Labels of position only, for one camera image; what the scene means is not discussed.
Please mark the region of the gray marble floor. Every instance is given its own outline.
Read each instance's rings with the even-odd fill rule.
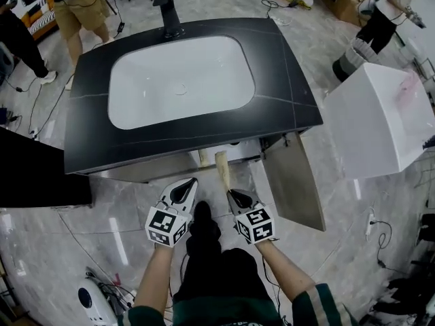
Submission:
[[[175,0],[175,3],[182,22],[266,16],[261,0]],[[152,7],[150,0],[130,3],[117,0],[117,4],[126,23],[119,37],[162,24],[160,11]],[[344,52],[358,28],[338,21],[320,0],[315,0],[311,11],[278,9],[273,10],[271,16],[288,24],[280,29],[300,62],[324,115],[323,99],[338,85],[331,63]],[[113,35],[118,23],[117,16],[108,19]],[[81,34],[85,50],[99,42],[92,33],[82,31]],[[46,120],[71,74],[67,49],[59,32],[43,40],[39,48],[50,67],[59,72],[59,77],[43,87],[32,117],[32,129]],[[402,61],[395,41],[381,57],[384,64],[394,67],[399,67]],[[19,64],[10,82],[26,88],[33,78],[31,70]],[[23,116],[18,133],[24,136],[28,136],[37,91],[37,84],[27,93],[14,92],[5,85],[0,88],[0,103]],[[64,94],[49,121],[52,129],[46,128],[40,135],[44,143],[63,147],[66,104],[67,94]],[[374,209],[377,219],[388,221],[393,227],[391,243],[381,251],[382,260],[391,268],[406,269],[411,257],[426,248],[423,243],[416,250],[414,241],[419,214],[430,211],[425,208],[428,197],[429,207],[435,208],[432,183],[428,182],[435,174],[425,171],[434,167],[434,153],[427,152],[403,173],[360,180],[361,197],[358,199],[353,181],[343,177],[328,120],[324,118],[326,124],[304,133],[302,142],[319,190],[327,230],[318,232],[280,219],[277,221],[280,241],[276,244],[315,280],[328,283],[335,296],[360,318],[371,299],[382,292],[381,283],[394,276],[392,271],[380,269],[376,261],[378,237],[387,228],[379,224],[370,238],[365,237],[368,213]],[[234,187],[256,190],[260,198],[275,209],[261,162],[232,166],[231,176]],[[211,204],[213,217],[222,229],[222,246],[225,249],[242,247],[252,253],[260,265],[261,258],[255,248],[248,246],[232,229],[232,217],[228,214],[217,172],[208,170],[196,173],[195,177],[200,185],[197,200]],[[94,207],[91,209],[3,209],[0,213],[1,256],[18,297],[33,317],[46,326],[89,325],[76,298],[76,287],[86,266],[99,274],[103,274],[102,269],[112,279],[118,274],[123,286],[136,289],[153,250],[143,231],[148,209],[163,187],[175,179],[147,185],[92,179]],[[179,267],[186,252],[186,238],[175,250],[171,271],[173,291],[180,284]],[[118,246],[121,241],[125,253],[117,249],[117,241]],[[266,282],[261,269],[260,276],[275,299],[278,291]],[[285,296],[279,297],[281,313],[291,321],[291,305]]]

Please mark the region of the white t-shirt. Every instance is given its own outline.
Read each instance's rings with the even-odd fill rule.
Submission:
[[[407,7],[411,4],[411,0],[396,0],[401,6]],[[389,20],[394,24],[401,24],[405,19],[405,14],[399,9],[395,8],[387,0],[379,0],[376,7],[381,11]]]

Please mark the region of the sink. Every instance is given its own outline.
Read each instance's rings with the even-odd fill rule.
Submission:
[[[137,50],[111,70],[109,118],[119,129],[238,109],[255,84],[240,44],[199,37]]]

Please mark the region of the man in white t-shirt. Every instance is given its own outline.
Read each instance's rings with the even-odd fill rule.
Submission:
[[[411,0],[379,0],[376,2],[372,18],[356,35],[358,39],[370,43],[379,53],[391,40],[398,25],[401,25],[412,13],[407,9]]]

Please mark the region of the cabinet door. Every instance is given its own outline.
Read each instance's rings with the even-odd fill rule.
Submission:
[[[278,215],[325,231],[324,214],[304,146],[297,132],[263,140],[262,161]]]

